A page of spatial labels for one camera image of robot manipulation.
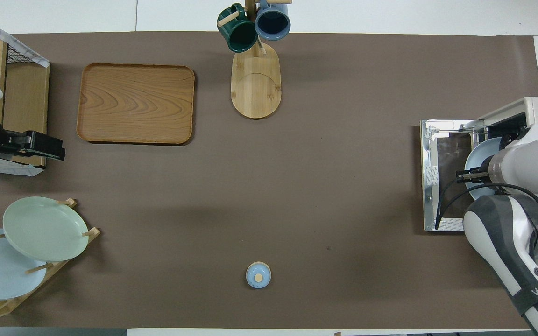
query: wooden tray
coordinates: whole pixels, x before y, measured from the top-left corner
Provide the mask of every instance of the wooden tray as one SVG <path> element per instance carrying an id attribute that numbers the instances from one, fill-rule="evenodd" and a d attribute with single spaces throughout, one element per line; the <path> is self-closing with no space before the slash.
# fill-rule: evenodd
<path id="1" fill-rule="evenodd" d="M 94 63 L 83 71 L 76 132 L 92 142 L 180 144 L 192 134 L 193 104 L 186 66 Z"/>

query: dish rack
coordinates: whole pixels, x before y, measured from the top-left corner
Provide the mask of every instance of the dish rack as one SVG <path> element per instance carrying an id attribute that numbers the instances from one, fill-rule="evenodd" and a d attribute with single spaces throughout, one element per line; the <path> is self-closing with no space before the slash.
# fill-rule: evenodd
<path id="1" fill-rule="evenodd" d="M 59 202 L 59 203 L 66 204 L 70 208 L 73 208 L 77 204 L 76 201 L 73 200 L 73 198 L 68 198 L 68 200 L 64 202 Z M 83 236 L 88 236 L 87 247 L 100 234 L 101 234 L 100 230 L 96 227 L 92 227 L 90 230 L 88 230 L 88 232 L 85 232 Z M 24 302 L 24 300 L 30 297 L 32 293 L 38 290 L 54 274 L 56 274 L 60 269 L 62 269 L 62 267 L 64 267 L 68 263 L 68 261 L 70 260 L 64 260 L 64 261 L 59 261 L 59 262 L 47 262 L 47 264 L 44 264 L 43 266 L 39 266 L 37 268 L 33 268 L 32 270 L 28 270 L 27 272 L 29 273 L 29 272 L 36 272 L 38 270 L 42 270 L 43 268 L 46 268 L 45 276 L 43 277 L 43 280 L 41 281 L 41 283 L 39 283 L 39 285 L 35 289 L 28 292 L 27 294 L 24 294 L 15 298 L 10 298 L 8 300 L 0 300 L 0 317 L 8 315 L 14 309 L 16 309 L 20 304 L 22 304 L 22 302 Z"/>

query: green mug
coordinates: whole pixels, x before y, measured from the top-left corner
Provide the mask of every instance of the green mug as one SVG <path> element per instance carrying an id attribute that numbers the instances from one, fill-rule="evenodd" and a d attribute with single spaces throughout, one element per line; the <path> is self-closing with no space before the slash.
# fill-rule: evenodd
<path id="1" fill-rule="evenodd" d="M 246 12 L 241 4 L 233 4 L 230 8 L 224 9 L 217 21 L 220 21 L 232 13 L 238 12 L 238 16 L 221 27 L 217 27 L 219 32 L 224 36 L 228 47 L 235 53 L 243 53 L 250 49 L 258 38 L 255 30 L 255 23 L 246 17 Z"/>

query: wooden shelf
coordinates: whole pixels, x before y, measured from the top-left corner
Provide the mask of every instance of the wooden shelf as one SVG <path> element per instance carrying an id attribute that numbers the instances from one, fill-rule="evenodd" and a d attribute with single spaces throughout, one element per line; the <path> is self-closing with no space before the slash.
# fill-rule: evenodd
<path id="1" fill-rule="evenodd" d="M 36 63 L 8 64 L 4 94 L 4 129 L 47 134 L 49 68 Z M 45 166 L 43 157 L 14 157 L 13 161 Z"/>

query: blue container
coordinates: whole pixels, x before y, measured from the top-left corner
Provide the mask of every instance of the blue container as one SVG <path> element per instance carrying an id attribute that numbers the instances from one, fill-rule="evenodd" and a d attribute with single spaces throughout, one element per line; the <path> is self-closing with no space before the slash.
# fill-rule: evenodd
<path id="1" fill-rule="evenodd" d="M 246 270 L 246 282 L 252 288 L 266 287 L 271 281 L 271 270 L 264 262 L 253 262 Z"/>
<path id="2" fill-rule="evenodd" d="M 261 0 L 261 8 L 256 13 L 255 29 L 261 38 L 268 41 L 286 37 L 290 32 L 288 5 L 267 4 L 267 0 Z"/>

